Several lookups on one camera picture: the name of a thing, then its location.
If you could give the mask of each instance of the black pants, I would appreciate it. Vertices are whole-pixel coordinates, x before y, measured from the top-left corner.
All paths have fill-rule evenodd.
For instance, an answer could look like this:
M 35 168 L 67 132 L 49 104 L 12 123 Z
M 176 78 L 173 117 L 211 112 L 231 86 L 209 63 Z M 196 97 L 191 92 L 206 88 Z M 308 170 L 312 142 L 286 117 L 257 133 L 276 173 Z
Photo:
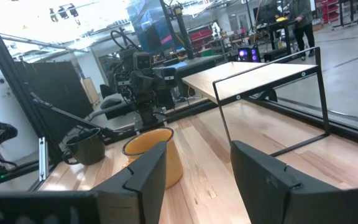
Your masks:
M 295 28 L 293 33 L 295 34 L 295 39 L 296 39 L 296 42 L 298 43 L 300 50 L 305 49 L 305 43 L 303 42 L 303 33 L 305 33 L 306 37 L 308 38 L 309 47 L 314 47 L 314 35 L 313 35 L 313 25 L 312 24 L 308 24 L 301 28 Z

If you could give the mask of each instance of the glass panel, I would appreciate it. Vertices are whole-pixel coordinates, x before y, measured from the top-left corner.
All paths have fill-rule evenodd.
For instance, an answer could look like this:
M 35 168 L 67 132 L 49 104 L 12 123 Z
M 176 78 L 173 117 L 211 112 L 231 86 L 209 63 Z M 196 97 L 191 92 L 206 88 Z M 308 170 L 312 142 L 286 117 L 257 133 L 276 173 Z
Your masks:
M 348 30 L 342 34 L 345 39 L 352 35 Z M 335 40 L 326 34 L 320 34 L 318 38 L 329 119 L 358 129 L 358 39 L 347 45 L 347 40 Z M 334 57 L 333 54 L 338 52 L 342 52 L 342 57 Z M 314 57 L 306 57 L 304 62 L 299 58 L 290 63 L 314 64 Z M 316 75 L 276 91 L 280 104 L 321 116 Z
M 29 190 L 38 180 L 38 137 L 0 71 L 0 190 Z M 16 170 L 29 170 L 11 179 Z
M 232 15 L 230 15 L 229 19 L 230 19 L 231 30 L 234 32 L 238 32 L 239 24 L 237 22 L 237 16 L 235 14 L 232 14 Z
M 247 14 L 240 14 L 238 15 L 239 22 L 240 22 L 240 28 L 246 29 L 246 31 L 249 30 L 248 23 L 247 23 Z

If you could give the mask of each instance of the wooden board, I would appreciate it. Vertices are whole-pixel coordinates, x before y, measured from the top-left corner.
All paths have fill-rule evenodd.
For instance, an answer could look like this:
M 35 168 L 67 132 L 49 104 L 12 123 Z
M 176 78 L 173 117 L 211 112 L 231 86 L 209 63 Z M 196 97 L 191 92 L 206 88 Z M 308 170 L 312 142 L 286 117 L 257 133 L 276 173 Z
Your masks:
M 96 88 L 93 85 L 91 78 L 84 78 L 81 80 L 82 87 L 85 90 L 86 96 L 89 99 L 89 102 L 93 105 L 99 101 L 99 95 L 96 91 Z
M 223 111 L 233 139 L 266 153 L 323 132 L 242 100 L 224 106 Z M 175 132 L 184 174 L 165 191 L 160 223 L 250 223 L 234 180 L 219 110 L 190 116 L 169 126 Z M 108 146 L 107 158 L 93 166 L 60 163 L 40 190 L 91 189 L 120 171 L 127 161 L 121 153 L 127 141 Z M 331 135 L 278 159 L 336 187 L 358 187 L 358 144 L 347 139 Z
M 251 68 L 258 67 L 262 64 L 263 63 L 228 62 L 223 65 L 196 73 L 194 75 L 190 75 L 183 78 L 182 80 L 195 90 L 200 91 L 211 101 L 217 103 L 212 84 L 214 81 L 229 77 Z M 280 63 L 267 65 L 266 67 L 262 67 L 217 83 L 216 88 L 218 90 L 219 99 L 223 100 L 229 98 L 230 96 L 253 90 L 259 86 L 283 79 L 315 66 L 316 65 L 294 65 Z

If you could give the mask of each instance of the wooden table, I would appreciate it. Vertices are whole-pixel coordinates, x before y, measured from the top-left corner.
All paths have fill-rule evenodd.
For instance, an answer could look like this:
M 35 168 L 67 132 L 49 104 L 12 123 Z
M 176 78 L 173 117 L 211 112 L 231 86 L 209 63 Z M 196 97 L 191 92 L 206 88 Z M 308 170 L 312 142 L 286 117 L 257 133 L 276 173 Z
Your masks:
M 272 156 L 279 156 L 329 135 L 328 111 L 321 65 L 229 62 L 185 77 L 183 81 L 219 106 L 226 135 L 229 142 L 231 142 L 229 128 L 227 127 L 222 109 L 223 105 L 240 100 L 241 98 L 248 98 L 256 93 L 273 90 L 277 86 L 313 73 L 318 74 L 325 133 L 271 154 Z
M 183 78 L 183 82 L 191 86 L 195 90 L 200 91 L 204 96 L 211 101 L 218 103 L 216 100 L 213 82 L 239 72 L 246 71 L 251 68 L 258 67 L 264 63 L 252 62 L 229 62 L 223 65 L 190 75 Z M 274 63 L 247 72 L 243 75 L 225 80 L 217 84 L 219 99 L 224 100 L 230 96 L 234 96 L 245 91 L 249 91 L 268 83 L 281 80 L 291 75 L 315 68 L 316 65 L 294 65 L 294 64 L 280 64 Z

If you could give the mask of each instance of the monitor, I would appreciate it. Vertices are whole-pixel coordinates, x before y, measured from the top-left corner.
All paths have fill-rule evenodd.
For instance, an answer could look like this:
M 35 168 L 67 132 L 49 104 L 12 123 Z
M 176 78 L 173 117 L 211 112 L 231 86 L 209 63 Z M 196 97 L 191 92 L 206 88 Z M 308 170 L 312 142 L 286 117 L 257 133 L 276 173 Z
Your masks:
M 131 0 L 127 11 L 144 51 L 158 54 L 175 45 L 160 0 Z

